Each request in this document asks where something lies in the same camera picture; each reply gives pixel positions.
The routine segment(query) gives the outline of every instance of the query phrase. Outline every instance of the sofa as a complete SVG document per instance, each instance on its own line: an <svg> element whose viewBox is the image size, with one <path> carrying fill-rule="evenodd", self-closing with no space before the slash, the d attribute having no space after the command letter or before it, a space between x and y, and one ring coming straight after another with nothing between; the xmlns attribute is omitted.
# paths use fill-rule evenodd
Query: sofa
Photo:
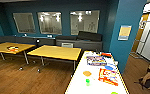
<svg viewBox="0 0 150 94"><path fill-rule="evenodd" d="M81 48L83 51L102 51L102 35L79 31L77 36L56 36L56 45L63 46L64 43L73 45L75 48Z"/></svg>

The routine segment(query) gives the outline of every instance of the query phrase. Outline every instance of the red package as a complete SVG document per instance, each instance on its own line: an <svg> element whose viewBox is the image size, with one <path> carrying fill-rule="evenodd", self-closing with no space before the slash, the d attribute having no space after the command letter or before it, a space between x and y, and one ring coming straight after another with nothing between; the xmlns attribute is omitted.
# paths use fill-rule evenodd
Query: red package
<svg viewBox="0 0 150 94"><path fill-rule="evenodd" d="M100 68L98 80L102 82L106 82L108 84L118 86L118 81L117 81L115 71Z"/></svg>

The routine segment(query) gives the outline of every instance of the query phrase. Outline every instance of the paper sign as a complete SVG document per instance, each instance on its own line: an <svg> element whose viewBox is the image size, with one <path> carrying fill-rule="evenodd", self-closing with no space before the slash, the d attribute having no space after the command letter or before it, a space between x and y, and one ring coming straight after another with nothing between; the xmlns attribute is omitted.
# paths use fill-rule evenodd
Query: paper sign
<svg viewBox="0 0 150 94"><path fill-rule="evenodd" d="M128 40L132 26L122 25L119 32L118 40Z"/></svg>

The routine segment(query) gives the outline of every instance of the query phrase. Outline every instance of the yellow table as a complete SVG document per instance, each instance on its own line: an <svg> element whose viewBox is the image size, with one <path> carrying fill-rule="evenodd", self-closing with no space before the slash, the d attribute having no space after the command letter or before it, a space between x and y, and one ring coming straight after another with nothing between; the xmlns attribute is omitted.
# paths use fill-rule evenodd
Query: yellow table
<svg viewBox="0 0 150 94"><path fill-rule="evenodd" d="M8 47L18 47L18 50L17 51L9 51L7 48ZM19 52L24 52L24 56L25 56L25 59L26 59L26 62L27 64L29 64L28 62L28 59L27 59L27 56L26 56L26 53L25 53L25 50L31 48L31 47L34 47L35 45L30 45L30 44L19 44L19 43L9 43L9 42L6 42L6 43L1 43L0 44L0 54L3 58L3 60L5 60L4 56L3 56L3 53L10 53L10 54L17 54Z"/></svg>
<svg viewBox="0 0 150 94"><path fill-rule="evenodd" d="M80 51L81 51L80 48L67 48L67 47L44 45L31 52L28 52L27 54L41 56L42 65L44 65L43 57L73 60L75 70L75 61L78 59Z"/></svg>

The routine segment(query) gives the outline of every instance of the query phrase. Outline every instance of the floor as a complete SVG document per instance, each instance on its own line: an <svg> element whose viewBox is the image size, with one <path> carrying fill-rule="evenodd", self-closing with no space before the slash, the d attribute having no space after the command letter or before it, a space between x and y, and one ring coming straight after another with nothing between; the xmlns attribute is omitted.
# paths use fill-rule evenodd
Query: floor
<svg viewBox="0 0 150 94"><path fill-rule="evenodd" d="M122 76L130 94L150 94L150 90L142 89L140 84L134 83L146 74L149 64L150 62L145 59L129 56Z"/></svg>
<svg viewBox="0 0 150 94"><path fill-rule="evenodd" d="M0 56L0 94L64 94L73 72L73 62L45 60L50 62L45 68L41 66L40 59L29 59L30 64L24 66L24 57L6 60Z"/></svg>
<svg viewBox="0 0 150 94"><path fill-rule="evenodd" d="M40 57L29 58L27 66L22 55L5 54L5 57L6 60L2 60L0 55L0 94L64 94L71 80L71 61L45 59L50 64L38 73ZM122 76L130 94L150 94L150 90L134 83L146 74L149 63L129 56Z"/></svg>

